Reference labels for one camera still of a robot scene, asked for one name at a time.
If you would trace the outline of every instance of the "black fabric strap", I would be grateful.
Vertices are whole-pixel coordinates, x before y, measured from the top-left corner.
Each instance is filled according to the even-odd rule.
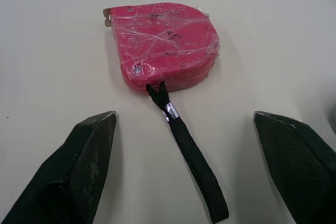
[[[174,119],[166,109],[166,105],[170,103],[170,101],[164,82],[161,82],[158,92],[156,92],[149,84],[146,88],[154,103],[169,119],[168,123],[171,131],[198,187],[200,188],[208,207],[212,223],[227,219],[229,217],[228,208],[214,173],[191,137],[185,123],[180,117]]]

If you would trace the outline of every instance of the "black lanyard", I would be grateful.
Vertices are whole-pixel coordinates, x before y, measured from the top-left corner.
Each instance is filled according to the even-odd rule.
[[[146,85],[146,89],[154,103],[163,111],[166,121],[169,123],[176,143],[200,188],[212,223],[227,219],[229,212],[218,181],[191,137],[187,126],[170,102],[164,82],[160,83],[158,92],[149,84]]]

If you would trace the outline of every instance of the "pink tape measure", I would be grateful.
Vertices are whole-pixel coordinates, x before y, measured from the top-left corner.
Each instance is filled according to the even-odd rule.
[[[221,187],[168,94],[199,83],[214,65],[219,37],[208,16],[174,3],[114,7],[103,13],[105,25],[113,30],[125,83],[135,91],[147,91],[162,110],[211,222],[227,219]]]
[[[208,16],[175,3],[104,10],[112,27],[125,83],[146,91],[165,81],[168,91],[191,87],[205,77],[219,55],[219,37]]]

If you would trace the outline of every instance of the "white table surface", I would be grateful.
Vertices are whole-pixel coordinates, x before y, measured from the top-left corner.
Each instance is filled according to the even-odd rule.
[[[208,223],[161,111],[123,83],[103,24],[106,7],[157,2],[202,8],[221,39],[209,77],[171,100],[223,189],[223,223],[293,222],[251,117],[295,117],[334,144],[336,0],[0,0],[0,220],[76,123],[115,110],[95,224]]]

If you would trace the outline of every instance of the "pink plastic case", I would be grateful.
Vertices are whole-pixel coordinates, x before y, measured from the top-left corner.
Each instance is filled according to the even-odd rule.
[[[207,77],[219,55],[218,34],[198,9],[158,3],[108,8],[104,16],[124,81],[135,91],[161,81],[169,91],[188,88]]]

